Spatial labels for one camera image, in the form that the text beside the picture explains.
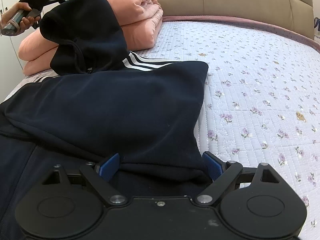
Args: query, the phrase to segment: black fabric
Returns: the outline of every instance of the black fabric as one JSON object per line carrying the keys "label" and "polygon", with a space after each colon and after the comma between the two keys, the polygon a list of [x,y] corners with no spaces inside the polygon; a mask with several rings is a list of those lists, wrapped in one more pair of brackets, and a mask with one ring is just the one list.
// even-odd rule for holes
{"label": "black fabric", "polygon": [[[77,11],[108,31],[74,20]],[[46,14],[41,32],[60,44],[52,66],[62,76],[26,84],[0,104],[0,239],[21,236],[15,206],[56,163],[75,168],[119,153],[110,183],[127,197],[193,197],[212,182],[193,134],[206,63],[131,65],[106,0],[67,1]]]}
{"label": "black fabric", "polygon": [[69,0],[44,15],[40,32],[59,44],[50,64],[59,75],[117,69],[129,53],[107,0]]}

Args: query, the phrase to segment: hand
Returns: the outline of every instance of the hand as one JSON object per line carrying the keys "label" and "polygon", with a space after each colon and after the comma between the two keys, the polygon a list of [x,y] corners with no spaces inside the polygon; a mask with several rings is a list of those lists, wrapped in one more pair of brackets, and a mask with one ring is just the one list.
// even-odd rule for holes
{"label": "hand", "polygon": [[[6,11],[4,14],[2,14],[2,26],[1,28],[3,28],[7,22],[15,15],[15,13],[20,10],[23,9],[25,11],[31,11],[31,7],[28,5],[28,3],[26,2],[17,2],[14,6],[12,6],[8,11]],[[20,28],[17,31],[16,35],[19,35],[21,33],[23,33],[25,30],[29,29],[34,22],[37,22],[40,20],[40,17],[28,17],[22,18],[22,21],[20,22]]]}

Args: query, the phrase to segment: pink comforter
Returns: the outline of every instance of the pink comforter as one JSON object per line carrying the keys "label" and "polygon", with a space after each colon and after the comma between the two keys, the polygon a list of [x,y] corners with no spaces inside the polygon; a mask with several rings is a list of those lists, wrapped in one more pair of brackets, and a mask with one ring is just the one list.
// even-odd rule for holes
{"label": "pink comforter", "polygon": [[[163,11],[157,0],[108,0],[121,26],[128,50],[152,48],[156,42]],[[50,69],[58,44],[45,39],[37,29],[19,47],[19,58],[28,61],[25,75]]]}

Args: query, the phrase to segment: quilted mattress cover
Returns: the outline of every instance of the quilted mattress cover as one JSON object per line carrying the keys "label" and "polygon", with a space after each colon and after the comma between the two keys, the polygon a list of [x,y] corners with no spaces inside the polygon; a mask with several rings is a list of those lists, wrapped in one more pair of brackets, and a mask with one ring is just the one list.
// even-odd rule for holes
{"label": "quilted mattress cover", "polygon": [[[270,163],[305,203],[303,240],[320,239],[320,54],[261,30],[211,22],[163,23],[142,57],[209,65],[194,134],[200,152],[243,166]],[[30,76],[36,82],[53,70]]]}

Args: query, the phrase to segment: handheld device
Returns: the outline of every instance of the handheld device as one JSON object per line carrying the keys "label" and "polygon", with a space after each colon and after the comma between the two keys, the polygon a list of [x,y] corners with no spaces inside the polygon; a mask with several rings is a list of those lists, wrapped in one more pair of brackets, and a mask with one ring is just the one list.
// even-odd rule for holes
{"label": "handheld device", "polygon": [[37,240],[298,239],[305,204],[269,164],[244,168],[210,152],[203,160],[213,182],[195,199],[126,198],[108,184],[118,154],[73,172],[57,164],[18,203],[15,217],[27,239]]}
{"label": "handheld device", "polygon": [[[19,30],[19,24],[23,17],[37,17],[41,16],[43,7],[52,3],[63,3],[66,0],[20,0],[20,2],[27,2],[32,8],[31,11],[19,10],[16,14],[8,21],[7,25],[2,30],[2,34],[6,36],[14,36]],[[34,23],[32,26],[34,29],[39,27],[39,22]]]}

